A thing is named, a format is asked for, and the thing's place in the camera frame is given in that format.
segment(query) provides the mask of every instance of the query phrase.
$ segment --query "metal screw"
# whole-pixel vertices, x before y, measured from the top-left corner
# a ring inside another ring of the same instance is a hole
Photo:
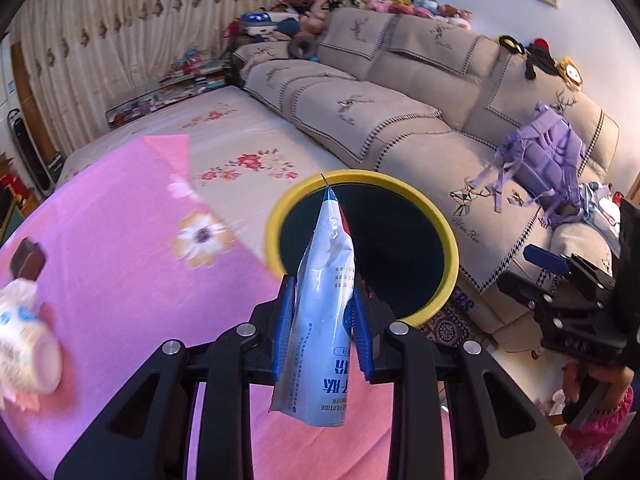
[[[167,355],[177,354],[180,351],[180,341],[176,341],[175,339],[171,339],[162,345],[162,352]]]
[[[409,327],[406,323],[402,321],[394,321],[389,325],[389,330],[396,335],[404,335],[409,333]]]
[[[255,334],[255,325],[251,323],[242,323],[236,328],[236,333],[242,337],[249,337]]]
[[[476,341],[465,341],[462,348],[465,349],[466,353],[471,355],[478,355],[482,351],[480,343]]]

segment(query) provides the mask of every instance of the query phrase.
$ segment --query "hand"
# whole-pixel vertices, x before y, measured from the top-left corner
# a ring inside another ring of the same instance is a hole
[[[578,402],[580,394],[580,384],[578,384],[578,374],[580,373],[580,363],[570,361],[564,367],[564,378],[562,379],[562,389],[567,400]],[[625,400],[626,390],[634,378],[634,372],[630,368],[620,364],[608,366],[591,366],[589,375],[601,383],[609,383],[611,386],[607,390],[602,402],[596,406],[600,412],[615,410]]]

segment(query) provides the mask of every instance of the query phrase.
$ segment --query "sofa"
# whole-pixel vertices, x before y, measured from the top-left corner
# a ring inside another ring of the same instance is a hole
[[[561,113],[585,145],[580,182],[606,182],[619,127],[561,77],[536,69],[527,80],[522,56],[462,28],[353,8],[329,16],[319,62],[289,59],[287,47],[236,50],[244,89],[349,167],[389,174],[427,196],[450,222],[460,251],[452,300],[506,350],[536,348],[541,335],[532,312],[497,289],[497,277],[512,270],[554,286],[552,276],[524,260],[527,244],[580,254],[610,273],[609,248],[586,224],[544,227],[537,204],[520,205],[529,197],[514,181],[497,213],[494,197],[468,184],[540,101]]]

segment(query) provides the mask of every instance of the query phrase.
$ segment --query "white wall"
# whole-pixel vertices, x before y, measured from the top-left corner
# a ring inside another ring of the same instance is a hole
[[[621,129],[610,179],[627,192],[640,171],[640,49],[610,0],[440,0],[473,12],[473,28],[490,38],[509,34],[524,44],[545,38],[556,58],[570,56],[584,92]]]
[[[33,180],[29,175],[22,159],[15,149],[11,139],[9,124],[6,120],[9,111],[13,108],[20,108],[18,92],[15,91],[14,70],[11,65],[11,35],[8,34],[0,44],[0,153],[5,152],[6,156],[13,158],[12,165],[14,171],[27,187],[34,187]]]

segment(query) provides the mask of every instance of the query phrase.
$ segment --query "backpack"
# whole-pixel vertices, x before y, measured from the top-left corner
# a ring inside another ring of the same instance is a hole
[[[538,202],[544,209],[543,225],[556,227],[564,222],[580,221],[584,215],[578,190],[578,167],[584,145],[568,122],[545,104],[538,103],[532,121],[504,138],[494,161],[469,184],[477,187],[492,167],[498,168],[497,180],[488,189],[495,196],[495,211],[502,211],[502,188],[511,179],[533,198],[518,202],[528,206]],[[556,211],[568,204],[572,214]]]

